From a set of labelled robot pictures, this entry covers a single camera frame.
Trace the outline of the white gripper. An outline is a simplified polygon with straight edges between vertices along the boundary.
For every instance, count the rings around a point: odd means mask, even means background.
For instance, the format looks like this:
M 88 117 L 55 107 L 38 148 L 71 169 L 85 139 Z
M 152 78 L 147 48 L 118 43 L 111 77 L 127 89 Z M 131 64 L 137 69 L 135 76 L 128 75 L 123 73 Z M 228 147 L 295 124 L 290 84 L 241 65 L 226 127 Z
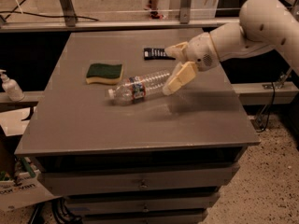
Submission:
M 164 95 L 171 95 L 191 82 L 196 77 L 197 68 L 200 72 L 204 72 L 219 64 L 218 55 L 209 33 L 201 33 L 188 43 L 182 42 L 167 47 L 164 52 L 167 56 L 182 62 L 176 65 L 172 75 L 165 82 Z

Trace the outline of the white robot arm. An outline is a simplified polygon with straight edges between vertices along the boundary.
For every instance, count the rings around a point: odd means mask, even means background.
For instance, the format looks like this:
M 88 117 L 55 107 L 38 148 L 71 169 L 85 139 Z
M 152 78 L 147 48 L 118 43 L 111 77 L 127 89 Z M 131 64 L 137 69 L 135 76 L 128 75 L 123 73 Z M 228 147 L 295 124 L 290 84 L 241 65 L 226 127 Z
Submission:
M 276 50 L 299 74 L 299 22 L 278 0 L 247 0 L 239 21 L 165 49 L 178 60 L 163 86 L 171 95 L 190 83 L 199 72 L 232 58 L 248 58 Z

